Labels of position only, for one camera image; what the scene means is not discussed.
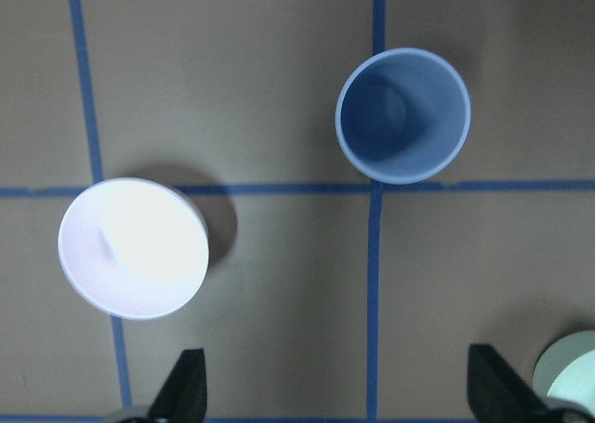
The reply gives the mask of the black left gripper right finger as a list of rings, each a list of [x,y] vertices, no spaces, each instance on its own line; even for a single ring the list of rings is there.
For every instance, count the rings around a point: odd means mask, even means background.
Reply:
[[[489,344],[471,344],[467,401],[478,422],[592,422],[594,415],[567,404],[547,405]]]

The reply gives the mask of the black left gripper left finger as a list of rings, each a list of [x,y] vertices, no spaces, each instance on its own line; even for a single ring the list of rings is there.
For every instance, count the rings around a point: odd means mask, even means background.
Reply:
[[[206,416],[206,368],[203,349],[184,350],[150,405],[122,408],[105,422],[199,423]]]

